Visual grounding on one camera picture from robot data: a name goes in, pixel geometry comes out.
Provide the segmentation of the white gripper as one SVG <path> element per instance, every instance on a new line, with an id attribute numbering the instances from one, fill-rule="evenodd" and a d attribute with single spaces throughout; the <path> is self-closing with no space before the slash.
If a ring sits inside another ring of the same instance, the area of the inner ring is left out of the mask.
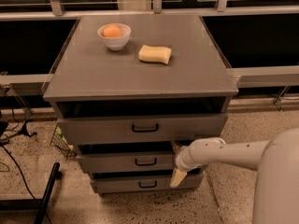
<path id="1" fill-rule="evenodd" d="M 183 146 L 176 141 L 172 141 L 171 145 L 176 154 L 175 164 L 177 168 L 173 170 L 170 187 L 177 188 L 187 176 L 186 172 L 200 166 L 199 161 L 195 158 L 195 155 L 198 153 L 198 147 L 196 145 Z"/>

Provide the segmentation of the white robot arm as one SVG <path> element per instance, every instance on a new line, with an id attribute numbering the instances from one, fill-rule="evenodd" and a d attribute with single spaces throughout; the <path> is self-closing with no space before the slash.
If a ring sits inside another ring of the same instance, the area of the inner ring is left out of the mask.
<path id="1" fill-rule="evenodd" d="M 252 224 L 299 224 L 299 129 L 269 141 L 227 144 L 219 137 L 197 139 L 175 152 L 170 186 L 196 168 L 224 163 L 257 172 Z"/>

